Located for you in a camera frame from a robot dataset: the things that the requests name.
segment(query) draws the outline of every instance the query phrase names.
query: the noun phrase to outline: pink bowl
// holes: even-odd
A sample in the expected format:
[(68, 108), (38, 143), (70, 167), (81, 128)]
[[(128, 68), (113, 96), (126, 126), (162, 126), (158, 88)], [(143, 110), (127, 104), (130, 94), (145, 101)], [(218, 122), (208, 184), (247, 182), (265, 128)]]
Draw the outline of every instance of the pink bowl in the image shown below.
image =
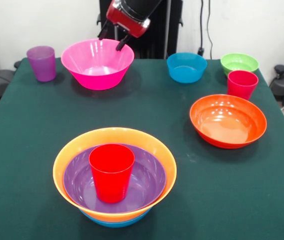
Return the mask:
[(62, 64), (83, 87), (110, 89), (119, 84), (134, 60), (129, 46), (116, 51), (118, 43), (112, 39), (77, 42), (63, 52)]

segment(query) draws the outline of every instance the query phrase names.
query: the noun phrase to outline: green bowl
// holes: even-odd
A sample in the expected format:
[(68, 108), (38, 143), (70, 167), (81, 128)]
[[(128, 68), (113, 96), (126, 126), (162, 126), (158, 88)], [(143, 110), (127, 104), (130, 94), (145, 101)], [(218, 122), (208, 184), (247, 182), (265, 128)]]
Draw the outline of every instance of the green bowl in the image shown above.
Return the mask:
[(235, 70), (254, 72), (258, 69), (258, 61), (243, 53), (229, 53), (221, 58), (221, 64), (226, 76)]

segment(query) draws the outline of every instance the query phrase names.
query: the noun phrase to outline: table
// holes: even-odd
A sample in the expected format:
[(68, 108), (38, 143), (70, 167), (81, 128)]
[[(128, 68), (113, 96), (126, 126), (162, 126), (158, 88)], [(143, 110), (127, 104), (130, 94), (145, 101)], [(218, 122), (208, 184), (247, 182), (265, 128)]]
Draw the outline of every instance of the table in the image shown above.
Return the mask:
[[(258, 72), (252, 96), (268, 128), (245, 148), (204, 142), (188, 117), (199, 97), (226, 93), (218, 60), (182, 85), (164, 60), (135, 60), (107, 91), (82, 88), (57, 60), (52, 82), (35, 80), (23, 60), (0, 102), (0, 239), (283, 240), (284, 117)], [(172, 192), (140, 222), (99, 226), (67, 203), (53, 183), (59, 150), (103, 127), (129, 127), (163, 141), (177, 162)]]

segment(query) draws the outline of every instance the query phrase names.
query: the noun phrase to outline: purple cup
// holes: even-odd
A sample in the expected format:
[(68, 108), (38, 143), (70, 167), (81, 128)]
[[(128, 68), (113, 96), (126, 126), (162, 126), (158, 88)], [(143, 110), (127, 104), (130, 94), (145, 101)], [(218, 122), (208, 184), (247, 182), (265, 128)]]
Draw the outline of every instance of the purple cup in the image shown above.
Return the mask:
[(36, 46), (27, 51), (36, 79), (49, 82), (56, 77), (55, 51), (50, 46)]

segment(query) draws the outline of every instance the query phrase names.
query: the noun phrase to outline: black cable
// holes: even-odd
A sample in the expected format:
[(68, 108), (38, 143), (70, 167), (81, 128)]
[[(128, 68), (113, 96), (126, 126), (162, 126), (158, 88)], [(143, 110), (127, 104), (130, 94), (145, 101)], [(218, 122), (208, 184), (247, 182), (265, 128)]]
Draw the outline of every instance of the black cable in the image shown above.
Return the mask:
[(201, 31), (201, 48), (203, 48), (203, 24), (202, 24), (202, 14), (203, 14), (203, 0), (201, 0), (201, 13), (200, 13), (200, 31)]
[(211, 0), (208, 0), (208, 16), (207, 16), (207, 22), (206, 22), (206, 30), (207, 30), (208, 39), (209, 39), (209, 41), (210, 41), (210, 43), (211, 43), (210, 58), (212, 59), (213, 42), (212, 42), (212, 40), (211, 40), (209, 31), (208, 31), (208, 23), (209, 23), (209, 21), (210, 21), (210, 16), (211, 16)]

